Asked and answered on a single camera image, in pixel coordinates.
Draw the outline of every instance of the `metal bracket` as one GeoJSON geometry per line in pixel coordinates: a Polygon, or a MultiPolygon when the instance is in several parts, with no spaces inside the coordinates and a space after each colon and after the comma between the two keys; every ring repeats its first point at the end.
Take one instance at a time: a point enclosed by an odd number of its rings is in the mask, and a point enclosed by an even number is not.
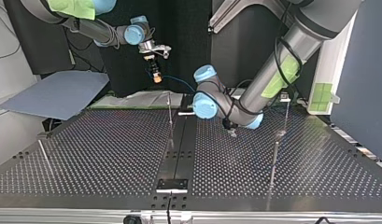
{"type": "Polygon", "coordinates": [[[161,179],[158,183],[157,193],[188,193],[187,179],[161,179]]]}
{"type": "Polygon", "coordinates": [[[163,56],[165,59],[168,59],[168,57],[170,56],[170,50],[171,50],[169,46],[165,46],[165,45],[155,46],[155,41],[153,40],[149,40],[139,44],[138,48],[140,50],[139,52],[142,54],[153,52],[163,56]]]}
{"type": "MultiPolygon", "coordinates": [[[[284,14],[285,7],[279,0],[225,0],[219,7],[217,12],[211,18],[208,31],[215,34],[219,33],[224,26],[226,26],[234,17],[237,16],[244,8],[252,5],[262,5],[267,7],[278,18],[284,14]]],[[[294,18],[288,14],[286,25],[291,27],[294,18]]]]}

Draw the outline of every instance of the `metal plate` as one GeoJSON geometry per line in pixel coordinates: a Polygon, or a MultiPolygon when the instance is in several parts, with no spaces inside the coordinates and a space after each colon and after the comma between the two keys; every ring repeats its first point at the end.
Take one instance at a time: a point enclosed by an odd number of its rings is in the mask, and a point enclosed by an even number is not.
{"type": "Polygon", "coordinates": [[[44,141],[49,160],[34,146],[0,167],[0,207],[166,209],[168,195],[155,187],[175,176],[189,188],[173,195],[172,210],[382,213],[382,169],[314,116],[291,110],[273,188],[283,109],[236,138],[218,119],[181,117],[170,141],[168,119],[156,110],[86,112],[44,141]]]}
{"type": "Polygon", "coordinates": [[[198,119],[187,208],[382,212],[382,169],[321,120],[295,111],[270,188],[276,134],[284,123],[285,110],[275,108],[259,129],[238,129],[233,138],[219,119],[198,119]]]}
{"type": "Polygon", "coordinates": [[[2,172],[0,196],[149,199],[171,132],[165,110],[88,111],[43,141],[48,160],[38,148],[2,172]]]}

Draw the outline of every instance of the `power cord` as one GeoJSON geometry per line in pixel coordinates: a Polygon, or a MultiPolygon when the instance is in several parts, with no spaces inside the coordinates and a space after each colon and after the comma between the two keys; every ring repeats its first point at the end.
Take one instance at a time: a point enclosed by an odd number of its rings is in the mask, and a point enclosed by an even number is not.
{"type": "Polygon", "coordinates": [[[168,200],[168,204],[167,204],[167,210],[166,210],[166,214],[167,214],[167,223],[168,224],[171,224],[171,216],[170,216],[170,206],[171,206],[171,196],[173,195],[173,193],[170,193],[170,198],[168,200]]]}
{"type": "MultiPolygon", "coordinates": [[[[2,11],[4,11],[5,13],[7,13],[7,10],[5,9],[5,7],[4,6],[1,6],[0,5],[0,9],[2,10],[2,11]]],[[[19,39],[17,38],[17,36],[16,36],[16,34],[15,34],[15,32],[14,31],[12,31],[10,28],[9,28],[9,26],[7,25],[7,23],[4,21],[4,19],[2,19],[2,17],[0,16],[0,21],[2,22],[2,24],[4,24],[4,26],[7,28],[7,30],[19,41],[19,39]]],[[[9,54],[7,54],[7,55],[2,55],[2,56],[0,56],[0,59],[4,59],[4,58],[7,58],[7,57],[10,57],[10,56],[12,56],[12,55],[14,55],[14,54],[16,54],[17,52],[19,52],[19,50],[21,49],[21,44],[20,44],[20,42],[19,42],[19,45],[16,47],[16,49],[13,51],[13,52],[11,52],[11,53],[9,53],[9,54]]]]}

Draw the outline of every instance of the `metal clamp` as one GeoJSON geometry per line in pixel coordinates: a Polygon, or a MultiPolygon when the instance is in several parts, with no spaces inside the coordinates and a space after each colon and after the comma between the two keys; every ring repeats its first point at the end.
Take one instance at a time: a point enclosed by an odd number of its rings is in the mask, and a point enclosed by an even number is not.
{"type": "MultiPolygon", "coordinates": [[[[219,33],[219,31],[244,8],[252,5],[265,6],[278,18],[281,18],[285,11],[284,5],[279,0],[225,0],[214,14],[213,18],[211,18],[208,31],[215,34],[219,33]]],[[[291,27],[293,22],[294,18],[288,14],[285,24],[288,27],[291,27]]]]}
{"type": "Polygon", "coordinates": [[[153,40],[149,40],[139,44],[138,48],[140,50],[139,51],[140,53],[144,54],[144,53],[153,52],[163,56],[165,59],[168,59],[168,57],[170,56],[170,50],[171,50],[169,46],[165,46],[165,45],[155,46],[155,41],[153,40]]]}

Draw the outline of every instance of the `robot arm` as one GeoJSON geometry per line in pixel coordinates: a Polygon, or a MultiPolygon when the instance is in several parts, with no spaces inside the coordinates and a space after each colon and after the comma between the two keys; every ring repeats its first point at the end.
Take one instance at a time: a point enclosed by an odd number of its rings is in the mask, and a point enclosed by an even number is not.
{"type": "MultiPolygon", "coordinates": [[[[296,22],[284,37],[284,42],[297,54],[302,63],[314,54],[325,40],[335,38],[358,10],[361,0],[290,0],[298,6],[296,22]]],[[[283,44],[277,46],[277,58],[290,82],[297,76],[299,64],[283,44]]],[[[211,65],[195,73],[198,93],[193,100],[195,114],[202,119],[218,115],[235,125],[257,128],[262,109],[285,87],[278,73],[274,54],[270,56],[239,100],[232,99],[217,88],[221,85],[211,65]]]]}
{"type": "Polygon", "coordinates": [[[131,19],[130,25],[112,27],[100,20],[83,20],[53,12],[46,0],[21,0],[21,2],[28,11],[40,20],[60,24],[69,28],[73,33],[85,35],[93,39],[99,47],[112,46],[118,49],[120,45],[137,45],[139,52],[148,62],[154,81],[156,83],[162,81],[157,57],[163,56],[167,59],[171,48],[165,45],[155,45],[153,40],[154,28],[149,27],[149,22],[145,16],[131,19]]]}

